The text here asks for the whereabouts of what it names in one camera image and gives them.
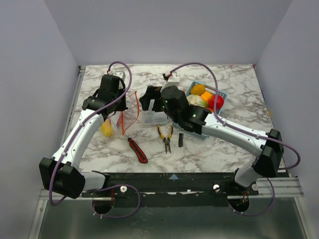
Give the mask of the clear zip top bag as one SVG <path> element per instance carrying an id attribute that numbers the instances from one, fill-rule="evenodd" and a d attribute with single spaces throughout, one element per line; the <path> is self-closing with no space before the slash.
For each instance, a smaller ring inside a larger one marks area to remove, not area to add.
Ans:
<path id="1" fill-rule="evenodd" d="M 130 128 L 139 118 L 140 103 L 137 91 L 127 96 L 129 99 L 130 108 L 124 112 L 117 112 L 114 116 L 108 117 L 112 122 L 114 135 L 125 135 L 128 128 Z"/>

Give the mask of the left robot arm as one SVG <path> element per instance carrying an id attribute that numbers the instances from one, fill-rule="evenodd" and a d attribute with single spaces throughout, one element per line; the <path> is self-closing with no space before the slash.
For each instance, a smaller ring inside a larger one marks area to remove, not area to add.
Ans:
<path id="1" fill-rule="evenodd" d="M 81 173 L 79 166 L 84 151 L 107 117 L 127 109 L 124 97 L 111 103 L 125 91 L 125 77 L 124 72 L 103 75 L 100 87 L 84 100 L 79 119 L 62 146 L 51 158 L 42 158 L 39 170 L 46 190 L 72 199 L 83 191 L 94 190 L 100 197 L 110 193 L 106 174 Z"/>

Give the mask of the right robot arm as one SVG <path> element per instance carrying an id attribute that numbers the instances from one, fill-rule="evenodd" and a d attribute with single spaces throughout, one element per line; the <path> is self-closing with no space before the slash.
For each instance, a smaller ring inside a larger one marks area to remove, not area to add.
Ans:
<path id="1" fill-rule="evenodd" d="M 201 106 L 189 104 L 186 95 L 177 86 L 166 88 L 148 86 L 140 97 L 143 111 L 164 112 L 185 131 L 197 135 L 213 136 L 230 142 L 250 152 L 256 158 L 237 169 L 229 183 L 230 191 L 241 195 L 252 182 L 261 177 L 275 178 L 284 153 L 281 133 L 253 130 L 228 123 Z"/>

